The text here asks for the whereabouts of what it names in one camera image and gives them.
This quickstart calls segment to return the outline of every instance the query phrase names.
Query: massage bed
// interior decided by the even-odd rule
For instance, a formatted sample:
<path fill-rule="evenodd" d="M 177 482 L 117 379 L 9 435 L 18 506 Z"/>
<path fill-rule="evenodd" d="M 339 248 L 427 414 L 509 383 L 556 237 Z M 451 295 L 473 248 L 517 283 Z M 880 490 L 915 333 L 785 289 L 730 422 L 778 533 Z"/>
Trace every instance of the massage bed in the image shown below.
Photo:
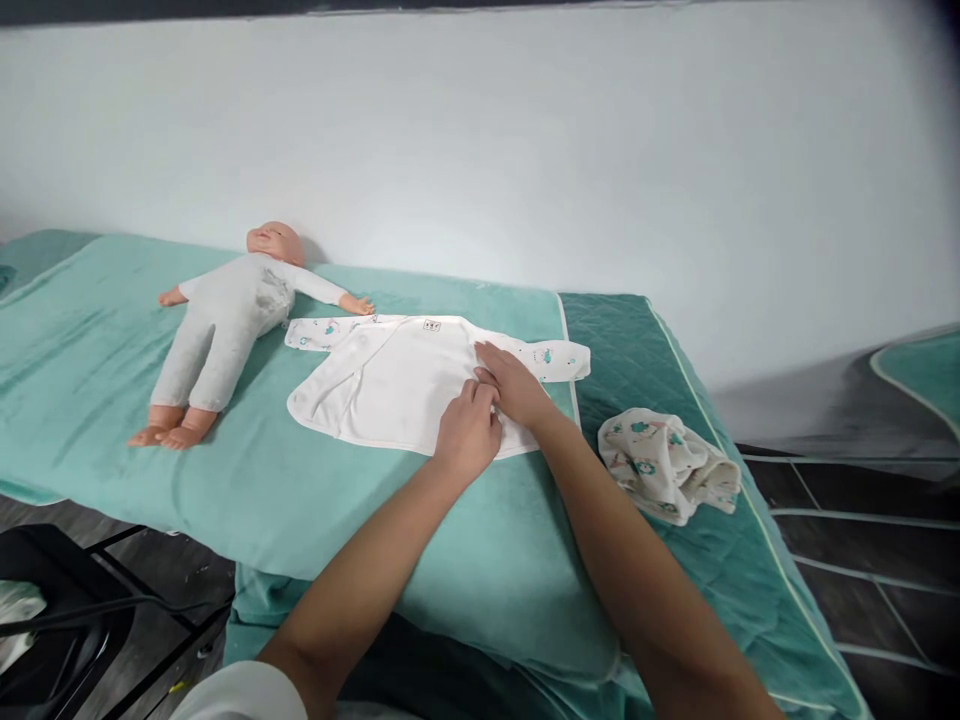
<path fill-rule="evenodd" d="M 16 270 L 0 297 L 0 493 L 33 504 L 69 498 L 120 520 L 188 533 L 235 560 L 227 662 L 256 654 L 309 579 L 424 460 L 298 425 L 287 396 L 324 355 L 284 347 L 280 328 L 258 341 L 208 442 L 184 454 L 126 447 L 183 313 L 158 307 L 157 294 L 232 255 L 63 231 L 0 246 L 0 265 Z M 594 449 L 601 423 L 630 407 L 678 415 L 723 449 L 743 469 L 736 512 L 704 507 L 685 527 L 653 526 L 789 716 L 869 716 L 748 469 L 646 298 L 312 269 L 371 295 L 380 312 L 462 315 L 530 342 L 588 346 L 591 374 L 548 390 Z M 291 317 L 341 314 L 300 297 Z M 616 688 L 623 714 L 649 711 L 586 580 L 539 453 L 497 461 L 471 487 L 397 612 L 411 628 L 482 650 L 477 656 L 497 668 L 522 669 L 562 707 L 577 706 L 574 696 L 588 690 L 595 699 L 597 688 Z M 589 716 L 589 703 L 579 706 Z"/>

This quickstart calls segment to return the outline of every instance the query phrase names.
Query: baby doll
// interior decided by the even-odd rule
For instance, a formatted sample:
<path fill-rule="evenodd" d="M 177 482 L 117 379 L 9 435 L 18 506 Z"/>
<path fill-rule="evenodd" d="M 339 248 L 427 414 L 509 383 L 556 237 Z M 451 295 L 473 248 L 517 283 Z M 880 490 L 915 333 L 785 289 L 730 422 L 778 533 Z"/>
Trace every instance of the baby doll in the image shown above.
<path fill-rule="evenodd" d="M 190 306 L 150 398 L 147 426 L 127 445 L 186 450 L 203 440 L 230 402 L 254 341 L 286 319 L 296 292 L 355 315 L 373 313 L 368 298 L 305 270 L 300 237 L 283 223 L 248 232 L 247 252 L 160 296 L 164 307 Z"/>

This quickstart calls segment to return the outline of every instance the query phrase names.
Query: white wall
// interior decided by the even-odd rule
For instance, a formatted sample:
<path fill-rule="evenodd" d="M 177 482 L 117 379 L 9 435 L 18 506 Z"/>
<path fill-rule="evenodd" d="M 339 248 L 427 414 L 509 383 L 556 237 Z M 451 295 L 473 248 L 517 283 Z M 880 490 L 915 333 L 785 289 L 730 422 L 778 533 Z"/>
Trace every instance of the white wall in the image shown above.
<path fill-rule="evenodd" d="M 647 294 L 736 437 L 802 437 L 838 358 L 960 316 L 960 116 L 914 5 L 0 33 L 0 239 L 277 218 L 333 262 Z"/>

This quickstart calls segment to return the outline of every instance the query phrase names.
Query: human hand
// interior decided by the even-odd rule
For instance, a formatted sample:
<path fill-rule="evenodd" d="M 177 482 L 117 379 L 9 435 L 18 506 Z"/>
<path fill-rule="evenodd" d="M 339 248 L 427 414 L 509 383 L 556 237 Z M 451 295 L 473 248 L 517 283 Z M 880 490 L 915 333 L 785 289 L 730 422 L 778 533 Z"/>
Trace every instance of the human hand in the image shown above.
<path fill-rule="evenodd" d="M 349 293 L 340 298 L 340 302 L 337 304 L 341 309 L 352 312 L 354 315 L 373 315 L 376 309 L 373 307 L 373 303 L 370 302 L 370 298 L 365 297 L 362 300 L 357 300 L 357 298 Z"/>
<path fill-rule="evenodd" d="M 174 305 L 180 305 L 187 302 L 187 298 L 182 292 L 180 292 L 180 287 L 177 286 L 173 290 L 160 293 L 160 297 L 157 298 L 157 302 L 163 307 L 172 307 Z"/>
<path fill-rule="evenodd" d="M 433 461 L 443 465 L 446 473 L 471 483 L 493 462 L 503 437 L 500 418 L 493 412 L 499 399 L 492 385 L 467 380 L 460 396 L 450 401 L 440 418 L 433 453 Z"/>
<path fill-rule="evenodd" d="M 476 343 L 475 347 L 477 359 L 487 367 L 475 368 L 474 372 L 481 383 L 496 388 L 498 405 L 508 418 L 532 430 L 560 412 L 520 360 L 493 343 Z"/>

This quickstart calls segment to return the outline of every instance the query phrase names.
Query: gray doll bodysuit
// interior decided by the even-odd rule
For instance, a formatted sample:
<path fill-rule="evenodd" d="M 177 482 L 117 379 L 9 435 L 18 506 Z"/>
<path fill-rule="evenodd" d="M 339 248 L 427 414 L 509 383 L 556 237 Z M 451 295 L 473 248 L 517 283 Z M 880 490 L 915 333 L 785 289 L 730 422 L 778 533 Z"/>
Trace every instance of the gray doll bodysuit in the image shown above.
<path fill-rule="evenodd" d="M 190 302 L 151 405 L 220 412 L 230 402 L 254 341 L 286 319 L 294 295 L 336 305 L 346 291 L 309 270 L 250 253 L 180 283 Z"/>

